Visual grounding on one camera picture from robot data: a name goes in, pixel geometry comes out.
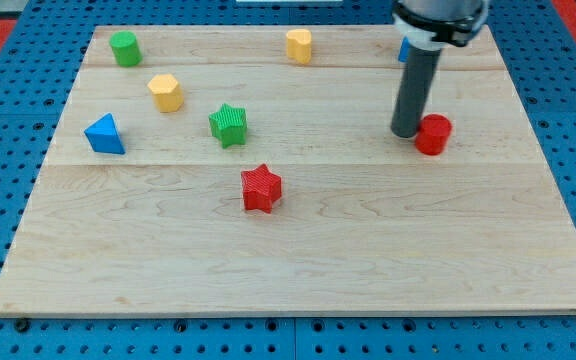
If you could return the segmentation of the robot arm with grey rod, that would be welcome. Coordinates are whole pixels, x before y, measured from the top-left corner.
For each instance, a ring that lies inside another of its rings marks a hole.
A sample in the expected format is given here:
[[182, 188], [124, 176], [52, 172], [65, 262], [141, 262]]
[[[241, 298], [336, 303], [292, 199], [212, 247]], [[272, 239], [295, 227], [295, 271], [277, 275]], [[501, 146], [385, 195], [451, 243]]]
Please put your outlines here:
[[395, 0], [395, 27], [408, 40], [391, 131], [414, 137], [419, 128], [439, 58], [445, 46], [464, 47], [477, 36], [489, 13], [488, 0]]

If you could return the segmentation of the blue block behind arm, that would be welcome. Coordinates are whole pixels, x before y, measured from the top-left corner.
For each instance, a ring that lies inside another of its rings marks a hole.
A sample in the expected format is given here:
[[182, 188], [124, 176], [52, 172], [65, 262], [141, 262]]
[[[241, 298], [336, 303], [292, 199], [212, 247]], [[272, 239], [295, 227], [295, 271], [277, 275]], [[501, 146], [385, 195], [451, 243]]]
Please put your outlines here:
[[407, 37], [404, 37], [400, 46], [400, 50], [399, 50], [399, 54], [398, 54], [398, 61], [401, 63], [406, 63], [408, 56], [409, 56], [409, 51], [410, 51], [410, 42], [409, 39]]

